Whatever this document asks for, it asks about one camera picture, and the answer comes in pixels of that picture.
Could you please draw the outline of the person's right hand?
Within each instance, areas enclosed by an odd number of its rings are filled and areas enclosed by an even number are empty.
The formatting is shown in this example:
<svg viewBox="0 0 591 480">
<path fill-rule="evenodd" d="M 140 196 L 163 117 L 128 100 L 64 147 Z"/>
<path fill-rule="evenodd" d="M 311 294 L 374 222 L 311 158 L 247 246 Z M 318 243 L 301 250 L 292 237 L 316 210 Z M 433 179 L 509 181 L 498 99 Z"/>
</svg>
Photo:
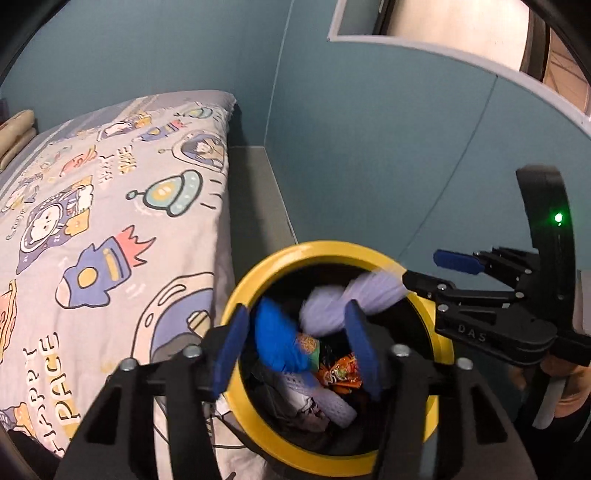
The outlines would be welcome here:
<svg viewBox="0 0 591 480">
<path fill-rule="evenodd" d="M 555 416 L 567 417 L 581 409 L 590 395 L 590 367 L 548 356 L 542 361 L 541 368 L 551 377 L 566 381 L 561 398 L 555 407 Z"/>
</svg>

